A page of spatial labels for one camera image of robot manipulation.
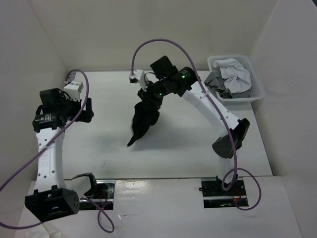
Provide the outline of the black skirt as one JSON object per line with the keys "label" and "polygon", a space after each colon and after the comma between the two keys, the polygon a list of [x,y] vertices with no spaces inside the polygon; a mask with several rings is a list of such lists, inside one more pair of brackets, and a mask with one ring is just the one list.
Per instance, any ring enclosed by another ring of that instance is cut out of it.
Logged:
{"label": "black skirt", "polygon": [[160,106],[154,105],[150,102],[141,101],[134,106],[134,116],[132,118],[132,137],[127,144],[127,147],[134,144],[137,140],[141,139],[149,130],[154,126],[159,119]]}

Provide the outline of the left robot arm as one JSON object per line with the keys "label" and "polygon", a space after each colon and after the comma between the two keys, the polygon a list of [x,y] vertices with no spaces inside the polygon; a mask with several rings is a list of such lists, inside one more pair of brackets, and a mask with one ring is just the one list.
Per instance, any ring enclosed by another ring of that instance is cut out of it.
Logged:
{"label": "left robot arm", "polygon": [[32,122],[39,158],[34,192],[25,197],[26,208],[42,223],[77,214],[78,194],[67,189],[62,168],[62,148],[68,122],[89,123],[92,100],[81,100],[81,89],[65,86],[40,92],[41,105]]}

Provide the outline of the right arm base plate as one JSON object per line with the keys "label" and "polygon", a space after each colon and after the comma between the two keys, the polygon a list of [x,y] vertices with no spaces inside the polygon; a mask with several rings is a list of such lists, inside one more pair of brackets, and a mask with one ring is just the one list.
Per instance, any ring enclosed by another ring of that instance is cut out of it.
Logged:
{"label": "right arm base plate", "polygon": [[248,207],[244,182],[239,178],[229,191],[221,187],[221,182],[216,178],[201,179],[199,191],[203,195],[204,208]]}

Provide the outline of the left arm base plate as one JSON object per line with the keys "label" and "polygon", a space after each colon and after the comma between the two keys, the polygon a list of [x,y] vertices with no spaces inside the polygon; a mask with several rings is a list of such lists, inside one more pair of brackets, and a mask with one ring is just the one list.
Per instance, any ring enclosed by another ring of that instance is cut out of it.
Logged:
{"label": "left arm base plate", "polygon": [[[113,210],[114,192],[114,180],[97,180],[97,190],[94,191],[93,197],[91,197],[90,199],[94,201],[103,210],[110,211]],[[80,199],[79,210],[97,210],[97,208],[92,203]]]}

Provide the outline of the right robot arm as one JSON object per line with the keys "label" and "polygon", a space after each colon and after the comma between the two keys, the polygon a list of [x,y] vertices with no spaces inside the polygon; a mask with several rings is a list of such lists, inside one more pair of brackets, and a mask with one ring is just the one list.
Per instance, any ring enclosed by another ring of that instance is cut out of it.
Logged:
{"label": "right robot arm", "polygon": [[186,66],[178,70],[167,56],[152,63],[151,69],[157,78],[156,82],[150,81],[140,69],[132,70],[130,75],[130,81],[140,85],[137,95],[141,99],[134,107],[133,137],[130,142],[142,138],[157,123],[165,96],[179,96],[194,106],[218,133],[218,139],[212,144],[219,157],[217,190],[228,195],[237,180],[237,152],[249,129],[249,121],[238,118],[220,103],[193,69]]}

